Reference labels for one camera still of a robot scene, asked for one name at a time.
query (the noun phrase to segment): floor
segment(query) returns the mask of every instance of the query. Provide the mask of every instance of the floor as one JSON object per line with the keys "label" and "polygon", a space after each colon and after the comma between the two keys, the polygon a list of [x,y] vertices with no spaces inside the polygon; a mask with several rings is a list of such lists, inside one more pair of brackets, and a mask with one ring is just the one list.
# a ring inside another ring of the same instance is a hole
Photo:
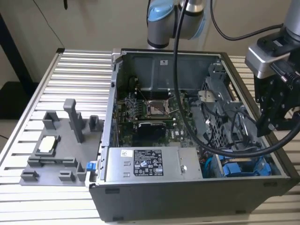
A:
{"label": "floor", "polygon": [[[8,137],[13,132],[15,126],[17,125],[17,120],[0,120],[0,135]],[[2,151],[3,147],[6,144],[6,139],[0,137],[0,152]]]}

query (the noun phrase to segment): white sticker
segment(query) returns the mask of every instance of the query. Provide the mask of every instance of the white sticker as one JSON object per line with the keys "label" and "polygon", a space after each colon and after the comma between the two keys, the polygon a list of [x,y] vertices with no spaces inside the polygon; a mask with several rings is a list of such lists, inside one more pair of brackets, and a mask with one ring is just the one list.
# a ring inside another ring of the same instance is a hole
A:
{"label": "white sticker", "polygon": [[127,150],[127,149],[121,150],[121,157],[132,157],[132,155],[133,155],[133,150]]}
{"label": "white sticker", "polygon": [[160,65],[161,66],[167,66],[168,65],[168,60],[161,60]]}

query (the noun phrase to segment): motherboard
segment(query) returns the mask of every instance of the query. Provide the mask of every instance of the motherboard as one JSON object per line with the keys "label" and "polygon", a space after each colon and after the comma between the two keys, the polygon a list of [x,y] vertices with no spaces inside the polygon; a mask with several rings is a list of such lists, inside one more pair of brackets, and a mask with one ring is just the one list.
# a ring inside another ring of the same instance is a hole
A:
{"label": "motherboard", "polygon": [[[185,92],[181,93],[180,100],[189,125],[196,131]],[[171,92],[136,90],[119,99],[117,105],[120,146],[197,146],[183,124],[176,98]]]}

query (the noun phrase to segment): barcode sticker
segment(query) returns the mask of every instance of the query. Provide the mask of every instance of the barcode sticker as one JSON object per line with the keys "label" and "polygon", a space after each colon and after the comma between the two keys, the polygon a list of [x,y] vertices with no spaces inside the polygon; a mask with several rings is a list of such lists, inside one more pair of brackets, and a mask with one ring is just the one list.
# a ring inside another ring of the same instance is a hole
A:
{"label": "barcode sticker", "polygon": [[132,156],[133,156],[132,150],[127,150],[127,149],[121,150],[121,157],[132,157]]}

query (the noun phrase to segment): blue latch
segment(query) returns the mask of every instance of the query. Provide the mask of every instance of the blue latch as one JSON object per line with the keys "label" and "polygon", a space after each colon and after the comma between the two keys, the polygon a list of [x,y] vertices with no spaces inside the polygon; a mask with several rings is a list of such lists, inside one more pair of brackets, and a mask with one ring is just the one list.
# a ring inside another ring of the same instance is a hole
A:
{"label": "blue latch", "polygon": [[96,167],[97,167],[97,163],[96,162],[89,162],[89,163],[86,164],[86,171],[95,172],[96,171]]}

